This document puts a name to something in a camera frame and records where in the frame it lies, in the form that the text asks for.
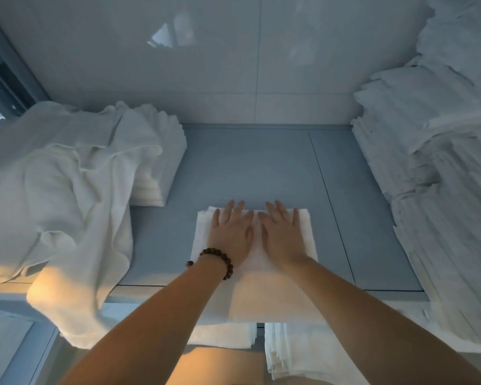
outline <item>person's left arm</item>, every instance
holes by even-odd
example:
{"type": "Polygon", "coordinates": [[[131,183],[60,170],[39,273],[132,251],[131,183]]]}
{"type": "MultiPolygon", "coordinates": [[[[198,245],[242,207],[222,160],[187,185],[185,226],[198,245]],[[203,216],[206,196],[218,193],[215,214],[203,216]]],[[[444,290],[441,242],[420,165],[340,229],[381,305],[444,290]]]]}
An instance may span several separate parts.
{"type": "MultiPolygon", "coordinates": [[[[233,206],[230,201],[221,221],[219,210],[214,213],[208,247],[225,252],[237,267],[253,241],[253,211],[242,216],[244,202],[233,206]]],[[[201,256],[103,337],[59,385],[165,384],[226,271],[218,256],[201,256]]]]}

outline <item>person's right hand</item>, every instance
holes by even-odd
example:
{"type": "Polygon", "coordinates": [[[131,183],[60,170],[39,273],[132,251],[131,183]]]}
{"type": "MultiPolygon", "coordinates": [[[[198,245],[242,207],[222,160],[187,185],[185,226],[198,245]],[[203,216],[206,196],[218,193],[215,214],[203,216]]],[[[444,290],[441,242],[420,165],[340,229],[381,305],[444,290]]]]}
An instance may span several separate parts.
{"type": "Polygon", "coordinates": [[[294,210],[294,217],[290,216],[283,204],[276,200],[276,206],[266,202],[269,215],[258,213],[262,224],[263,247],[269,259],[282,271],[309,257],[305,252],[305,244],[301,235],[300,215],[294,210]]]}

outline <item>glossy wall panel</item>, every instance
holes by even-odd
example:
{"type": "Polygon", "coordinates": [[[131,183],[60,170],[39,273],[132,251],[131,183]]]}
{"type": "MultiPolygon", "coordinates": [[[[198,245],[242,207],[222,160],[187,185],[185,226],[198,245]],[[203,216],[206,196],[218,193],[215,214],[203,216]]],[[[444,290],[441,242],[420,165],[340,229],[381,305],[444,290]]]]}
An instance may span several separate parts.
{"type": "Polygon", "coordinates": [[[345,124],[352,93],[410,60],[429,14],[425,0],[0,0],[52,99],[142,99],[205,123],[345,124]]]}

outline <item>hand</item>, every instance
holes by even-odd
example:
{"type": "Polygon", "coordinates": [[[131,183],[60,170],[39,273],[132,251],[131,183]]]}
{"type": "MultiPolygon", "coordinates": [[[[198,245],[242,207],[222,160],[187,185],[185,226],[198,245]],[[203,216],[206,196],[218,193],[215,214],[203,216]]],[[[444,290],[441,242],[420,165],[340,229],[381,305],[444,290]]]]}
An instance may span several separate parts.
{"type": "Polygon", "coordinates": [[[279,269],[286,271],[288,266],[308,260],[305,244],[301,235],[300,215],[294,209],[293,220],[283,206],[276,200],[276,206],[266,203],[269,215],[258,213],[262,224],[263,247],[269,259],[279,269]]]}
{"type": "Polygon", "coordinates": [[[207,247],[217,248],[224,252],[232,260],[234,267],[240,266],[248,257],[251,243],[253,243],[254,212],[242,216],[244,201],[237,204],[231,200],[225,207],[221,219],[219,209],[216,209],[212,217],[212,225],[207,247]]]}

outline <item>gray tabletop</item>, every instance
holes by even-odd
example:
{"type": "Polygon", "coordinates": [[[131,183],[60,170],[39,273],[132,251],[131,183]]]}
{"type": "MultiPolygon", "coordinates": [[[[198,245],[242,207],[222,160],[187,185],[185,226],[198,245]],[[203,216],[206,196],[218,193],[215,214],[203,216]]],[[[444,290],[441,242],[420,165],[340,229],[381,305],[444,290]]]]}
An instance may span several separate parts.
{"type": "Polygon", "coordinates": [[[197,212],[245,200],[307,208],[319,262],[366,290],[422,291],[349,130],[191,128],[167,205],[132,207],[134,255],[120,285],[166,285],[185,270],[197,212]]]}

